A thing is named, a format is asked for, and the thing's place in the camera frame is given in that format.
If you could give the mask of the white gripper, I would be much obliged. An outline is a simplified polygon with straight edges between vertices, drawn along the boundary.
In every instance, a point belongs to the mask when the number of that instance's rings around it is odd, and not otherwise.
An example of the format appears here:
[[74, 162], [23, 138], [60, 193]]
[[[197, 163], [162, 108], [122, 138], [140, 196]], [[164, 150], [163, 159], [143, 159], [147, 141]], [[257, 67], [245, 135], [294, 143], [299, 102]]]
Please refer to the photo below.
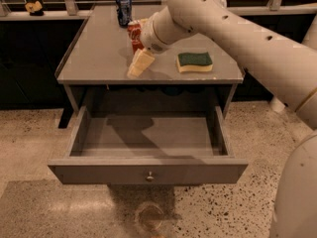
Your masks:
[[142, 24], [140, 41], [144, 49], [137, 49], [134, 53], [127, 73], [129, 78], [139, 77], [155, 61], [154, 54], [162, 54], [167, 50], [167, 44], [162, 42], [155, 32], [156, 16], [157, 13], [154, 13], [149, 18], [140, 20]]

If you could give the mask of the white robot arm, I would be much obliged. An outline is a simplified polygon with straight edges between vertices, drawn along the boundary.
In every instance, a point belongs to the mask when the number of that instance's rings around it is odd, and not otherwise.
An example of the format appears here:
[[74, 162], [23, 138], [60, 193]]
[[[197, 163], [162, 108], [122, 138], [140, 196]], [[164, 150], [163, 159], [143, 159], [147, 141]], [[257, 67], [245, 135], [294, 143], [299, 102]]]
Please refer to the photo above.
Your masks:
[[[137, 77], [154, 54], [202, 34], [317, 130], [317, 51], [241, 18], [225, 0], [167, 0], [142, 25], [144, 46], [133, 57], [128, 75]], [[317, 238], [317, 134], [290, 154], [275, 197], [269, 238]]]

